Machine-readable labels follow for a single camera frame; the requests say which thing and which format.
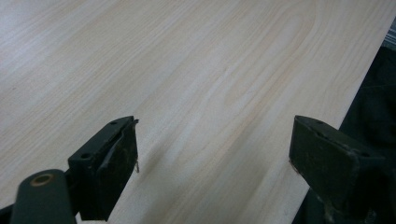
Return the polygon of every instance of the table surface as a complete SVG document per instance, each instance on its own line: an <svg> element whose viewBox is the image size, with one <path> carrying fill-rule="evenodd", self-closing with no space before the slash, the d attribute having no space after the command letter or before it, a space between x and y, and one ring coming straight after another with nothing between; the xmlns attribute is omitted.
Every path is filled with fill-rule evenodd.
<svg viewBox="0 0 396 224"><path fill-rule="evenodd" d="M134 115L110 223L291 223L294 115L338 127L392 0L2 1L0 206Z"/></svg>

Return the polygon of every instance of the wooden board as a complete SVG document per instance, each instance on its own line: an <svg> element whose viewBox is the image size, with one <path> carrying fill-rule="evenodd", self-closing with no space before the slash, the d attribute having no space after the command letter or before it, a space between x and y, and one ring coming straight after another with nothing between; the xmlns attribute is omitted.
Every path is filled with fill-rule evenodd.
<svg viewBox="0 0 396 224"><path fill-rule="evenodd" d="M0 206L135 115L140 174L109 223L291 223L296 114L338 127L391 0L2 1Z"/></svg>

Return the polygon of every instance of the black clamp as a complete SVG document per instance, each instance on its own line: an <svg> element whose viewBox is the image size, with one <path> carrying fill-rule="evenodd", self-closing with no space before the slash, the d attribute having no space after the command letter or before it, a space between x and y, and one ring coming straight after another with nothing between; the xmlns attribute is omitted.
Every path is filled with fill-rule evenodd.
<svg viewBox="0 0 396 224"><path fill-rule="evenodd" d="M134 117L109 122L69 159L65 173L47 170L20 184L17 200L0 210L0 223L76 223L108 220L137 167Z"/></svg>
<svg viewBox="0 0 396 224"><path fill-rule="evenodd" d="M344 217L396 223L396 162L330 125L296 116L290 162L319 198Z"/></svg>

